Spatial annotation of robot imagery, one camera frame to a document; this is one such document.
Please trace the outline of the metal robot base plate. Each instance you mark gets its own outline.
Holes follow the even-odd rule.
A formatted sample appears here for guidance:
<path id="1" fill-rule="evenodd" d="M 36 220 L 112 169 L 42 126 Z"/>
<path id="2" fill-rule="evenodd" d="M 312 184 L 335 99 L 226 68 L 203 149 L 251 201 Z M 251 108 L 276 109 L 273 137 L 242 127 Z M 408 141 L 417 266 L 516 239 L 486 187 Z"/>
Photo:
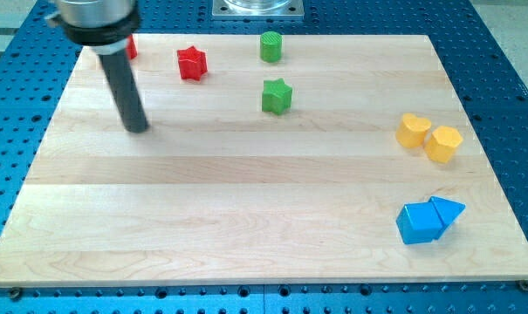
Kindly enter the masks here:
<path id="1" fill-rule="evenodd" d="M 214 19 L 302 18 L 303 0 L 212 0 Z"/>

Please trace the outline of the red block behind arm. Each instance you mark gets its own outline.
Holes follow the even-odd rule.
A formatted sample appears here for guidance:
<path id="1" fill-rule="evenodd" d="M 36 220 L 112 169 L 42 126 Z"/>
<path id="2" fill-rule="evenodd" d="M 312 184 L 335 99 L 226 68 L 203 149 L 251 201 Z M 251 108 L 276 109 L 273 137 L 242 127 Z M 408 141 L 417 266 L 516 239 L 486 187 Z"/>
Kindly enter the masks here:
<path id="1" fill-rule="evenodd" d="M 136 44 L 134 41 L 134 36 L 129 35 L 127 37 L 127 47 L 126 47 L 126 53 L 129 60 L 133 60 L 138 56 Z"/>

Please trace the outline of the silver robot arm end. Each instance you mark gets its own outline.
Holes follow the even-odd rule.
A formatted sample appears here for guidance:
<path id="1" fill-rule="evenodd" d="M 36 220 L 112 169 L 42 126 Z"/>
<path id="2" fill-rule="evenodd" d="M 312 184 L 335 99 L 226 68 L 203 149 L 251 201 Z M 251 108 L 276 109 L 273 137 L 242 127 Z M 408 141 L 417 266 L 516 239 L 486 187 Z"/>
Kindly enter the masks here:
<path id="1" fill-rule="evenodd" d="M 46 23 L 59 27 L 75 44 L 89 46 L 98 55 L 124 51 L 128 37 L 140 26 L 136 0 L 54 0 L 55 11 Z"/>

